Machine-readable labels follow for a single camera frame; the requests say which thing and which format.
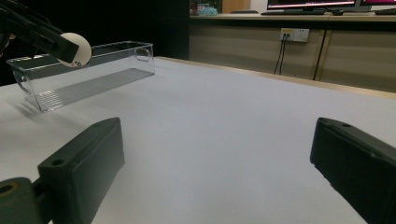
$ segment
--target transparent container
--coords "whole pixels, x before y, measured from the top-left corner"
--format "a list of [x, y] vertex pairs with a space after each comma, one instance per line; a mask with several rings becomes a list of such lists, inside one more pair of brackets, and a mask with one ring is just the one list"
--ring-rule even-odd
[[152, 44], [123, 41], [92, 47], [81, 67], [48, 54], [8, 60], [25, 100], [42, 112], [155, 74]]

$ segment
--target table surface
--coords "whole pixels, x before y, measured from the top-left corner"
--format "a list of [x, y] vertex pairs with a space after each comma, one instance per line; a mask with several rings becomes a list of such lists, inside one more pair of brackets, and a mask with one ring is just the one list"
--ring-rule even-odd
[[0, 180], [119, 117], [125, 166], [93, 223], [365, 223], [309, 161], [318, 118], [396, 146], [392, 93], [156, 58], [156, 74], [47, 113], [0, 88]]

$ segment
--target power socket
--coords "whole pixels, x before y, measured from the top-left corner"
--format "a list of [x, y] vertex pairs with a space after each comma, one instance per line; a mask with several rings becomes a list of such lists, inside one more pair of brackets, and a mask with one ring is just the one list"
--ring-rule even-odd
[[309, 29], [294, 29], [293, 41], [306, 42], [308, 41]]
[[292, 41], [293, 38], [294, 38], [294, 29], [292, 29], [292, 28], [281, 28], [280, 29], [279, 40], [284, 40], [285, 39], [284, 35], [289, 35], [288, 37], [286, 37], [286, 40]]

